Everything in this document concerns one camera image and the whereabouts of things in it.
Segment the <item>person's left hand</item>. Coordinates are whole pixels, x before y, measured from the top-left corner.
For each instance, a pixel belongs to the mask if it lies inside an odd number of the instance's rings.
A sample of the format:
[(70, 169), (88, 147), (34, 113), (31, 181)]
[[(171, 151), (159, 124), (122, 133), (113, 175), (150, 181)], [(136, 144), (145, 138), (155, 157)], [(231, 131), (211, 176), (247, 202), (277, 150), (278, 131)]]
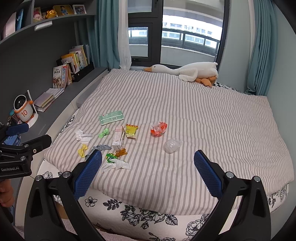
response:
[(11, 185), (11, 180), (6, 179), (0, 183), (0, 204), (2, 207), (11, 207), (14, 204), (14, 190)]

